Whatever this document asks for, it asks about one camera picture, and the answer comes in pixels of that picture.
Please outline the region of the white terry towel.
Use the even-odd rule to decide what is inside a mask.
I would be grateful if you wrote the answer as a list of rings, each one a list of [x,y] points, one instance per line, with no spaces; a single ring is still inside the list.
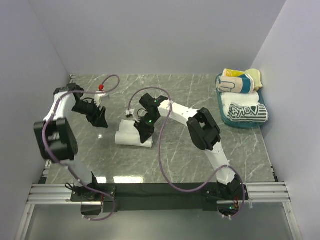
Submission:
[[[144,143],[141,143],[140,134],[134,127],[135,121],[122,120],[119,124],[119,129],[115,134],[115,144],[122,146],[134,146],[151,148],[153,146],[153,139],[150,137]]]

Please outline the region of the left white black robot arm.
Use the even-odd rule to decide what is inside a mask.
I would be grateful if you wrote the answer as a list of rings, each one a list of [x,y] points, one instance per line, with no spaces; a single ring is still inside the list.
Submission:
[[[102,92],[83,98],[85,91],[75,83],[54,91],[54,102],[47,116],[34,123],[33,129],[40,154],[44,160],[64,167],[73,177],[73,185],[65,187],[85,201],[102,201],[105,193],[100,189],[95,175],[87,169],[78,154],[78,142],[68,116],[71,112],[82,114],[96,128],[108,128],[106,108],[101,105]]]

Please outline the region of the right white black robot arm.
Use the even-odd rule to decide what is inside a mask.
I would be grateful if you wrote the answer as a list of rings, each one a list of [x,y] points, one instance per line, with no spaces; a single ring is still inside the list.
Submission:
[[[234,199],[235,196],[246,195],[243,180],[230,165],[221,142],[221,130],[210,111],[203,107],[193,109],[171,100],[169,96],[151,97],[146,93],[139,100],[146,114],[134,122],[139,133],[139,140],[143,144],[152,138],[155,123],[161,117],[174,120],[185,125],[192,143],[203,151],[210,161],[216,177],[217,194],[222,200]]]

